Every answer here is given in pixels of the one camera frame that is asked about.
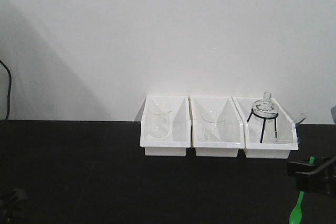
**green plastic spoon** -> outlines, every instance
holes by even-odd
[[[315,161],[315,158],[310,157],[309,164],[313,164],[314,161]],[[304,194],[305,193],[303,191],[300,191],[298,202],[296,203],[295,207],[292,210],[292,213],[290,214],[289,224],[299,224],[301,222],[301,219],[302,219],[301,203],[302,203]]]

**glass flask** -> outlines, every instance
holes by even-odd
[[[261,100],[255,101],[253,104],[253,112],[266,119],[272,119],[278,114],[278,106],[271,101],[272,94],[265,92],[264,97]],[[263,119],[255,116],[258,121],[263,121]]]

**black clamp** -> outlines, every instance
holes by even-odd
[[[295,177],[296,189],[336,197],[336,156],[287,163],[288,176]]]
[[[27,221],[23,203],[28,199],[24,189],[16,188],[0,196],[0,224]]]

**glass beaker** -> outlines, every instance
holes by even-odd
[[[155,104],[149,109],[150,113],[150,135],[154,137],[165,137],[169,132],[171,110],[166,104]]]
[[[210,111],[201,114],[202,121],[202,141],[220,142],[220,131],[224,128],[225,118],[223,114]]]

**white wall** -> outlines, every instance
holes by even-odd
[[[335,17],[335,0],[0,0],[10,118],[133,121],[147,93],[269,91],[329,124]]]

